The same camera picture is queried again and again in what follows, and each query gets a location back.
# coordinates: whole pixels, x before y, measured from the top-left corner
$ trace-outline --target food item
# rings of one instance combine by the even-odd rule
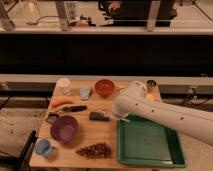
[[[53,108],[58,107],[63,104],[73,104],[73,101],[70,98],[61,98],[61,99],[53,99],[51,102],[51,106]]]
[[[91,112],[89,119],[97,121],[109,121],[109,115],[104,112]]]
[[[107,158],[112,150],[105,142],[99,142],[76,150],[76,153],[86,158]]]

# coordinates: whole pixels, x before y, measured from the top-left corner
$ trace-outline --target purple bowl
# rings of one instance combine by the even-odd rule
[[[60,143],[69,142],[78,129],[78,121],[72,116],[58,118],[50,128],[52,138]]]

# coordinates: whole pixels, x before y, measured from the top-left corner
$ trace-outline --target small cup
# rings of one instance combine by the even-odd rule
[[[89,99],[91,88],[88,86],[81,86],[78,90],[81,100]]]
[[[56,83],[57,88],[64,94],[71,92],[71,83],[68,78],[60,78]]]
[[[52,153],[52,146],[47,139],[41,139],[35,144],[34,151],[36,154],[44,157],[49,157]]]

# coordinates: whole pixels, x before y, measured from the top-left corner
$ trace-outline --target carrot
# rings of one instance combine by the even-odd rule
[[[60,98],[60,99],[53,99],[51,102],[51,106],[53,108],[58,107],[63,104],[73,104],[73,101],[69,98]]]

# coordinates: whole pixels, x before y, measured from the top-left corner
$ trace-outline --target orange bowl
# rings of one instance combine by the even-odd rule
[[[107,98],[114,91],[114,83],[107,79],[99,80],[95,83],[95,91],[103,98]]]

